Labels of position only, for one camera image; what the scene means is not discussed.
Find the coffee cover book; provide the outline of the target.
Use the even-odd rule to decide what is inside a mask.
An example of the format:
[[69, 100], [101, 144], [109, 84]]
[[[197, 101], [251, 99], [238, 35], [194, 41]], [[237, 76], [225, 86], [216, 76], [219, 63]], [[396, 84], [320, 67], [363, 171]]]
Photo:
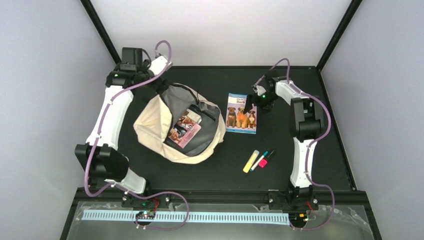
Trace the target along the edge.
[[202, 121], [201, 115], [197, 112], [195, 105], [191, 105], [186, 111], [185, 115], [193, 120], [195, 123], [199, 124]]

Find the blue dog book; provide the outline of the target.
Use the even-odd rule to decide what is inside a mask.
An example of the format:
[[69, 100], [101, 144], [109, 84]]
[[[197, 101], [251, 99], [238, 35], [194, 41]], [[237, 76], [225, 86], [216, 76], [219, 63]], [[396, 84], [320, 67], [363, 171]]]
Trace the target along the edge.
[[257, 133], [257, 107], [244, 113], [247, 95], [229, 93], [227, 100], [225, 126], [227, 132], [253, 134]]

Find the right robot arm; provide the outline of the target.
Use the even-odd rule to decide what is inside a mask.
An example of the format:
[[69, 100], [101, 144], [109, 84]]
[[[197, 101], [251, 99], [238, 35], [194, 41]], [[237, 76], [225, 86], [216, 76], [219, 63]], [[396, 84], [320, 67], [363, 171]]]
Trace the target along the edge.
[[313, 151], [325, 128], [323, 109], [318, 100], [300, 90], [287, 75], [280, 76], [277, 70], [268, 71], [262, 82], [263, 85], [253, 86], [254, 93], [247, 96], [243, 112], [251, 112], [253, 107], [269, 112], [277, 99], [283, 99], [290, 106], [289, 132], [294, 157], [284, 200], [290, 209], [296, 210], [312, 199], [310, 173]]

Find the pink story book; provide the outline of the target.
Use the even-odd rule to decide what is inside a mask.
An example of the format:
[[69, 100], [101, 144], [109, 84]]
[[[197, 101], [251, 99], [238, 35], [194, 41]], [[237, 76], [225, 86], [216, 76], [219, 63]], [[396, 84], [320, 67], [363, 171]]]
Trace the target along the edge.
[[201, 122], [194, 122], [185, 115], [185, 112], [179, 117], [168, 133], [168, 138], [181, 148], [188, 145], [194, 136], [201, 130]]

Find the beige canvas backpack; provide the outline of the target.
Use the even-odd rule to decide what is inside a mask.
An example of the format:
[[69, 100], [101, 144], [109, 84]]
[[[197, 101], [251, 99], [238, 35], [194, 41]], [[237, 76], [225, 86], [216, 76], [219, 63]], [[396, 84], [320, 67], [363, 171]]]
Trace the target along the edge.
[[[144, 96], [145, 106], [133, 124], [138, 142], [171, 162], [198, 164], [222, 143], [226, 127], [221, 109], [194, 89], [171, 83], [162, 94]], [[191, 106], [201, 115], [201, 129], [184, 148], [168, 138], [179, 117]]]

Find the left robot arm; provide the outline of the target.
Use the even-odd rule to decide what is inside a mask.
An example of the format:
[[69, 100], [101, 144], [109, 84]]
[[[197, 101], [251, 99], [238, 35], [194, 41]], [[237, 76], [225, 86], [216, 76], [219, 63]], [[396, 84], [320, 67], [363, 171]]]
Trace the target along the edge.
[[133, 89], [156, 80], [172, 66], [172, 52], [155, 52], [155, 58], [143, 58], [142, 48], [122, 48], [122, 62], [106, 78], [104, 100], [96, 124], [84, 144], [75, 147], [75, 156], [84, 170], [83, 185], [90, 197], [108, 187], [126, 194], [146, 191], [147, 180], [130, 168], [129, 159], [118, 151], [119, 136], [126, 112], [134, 99]]

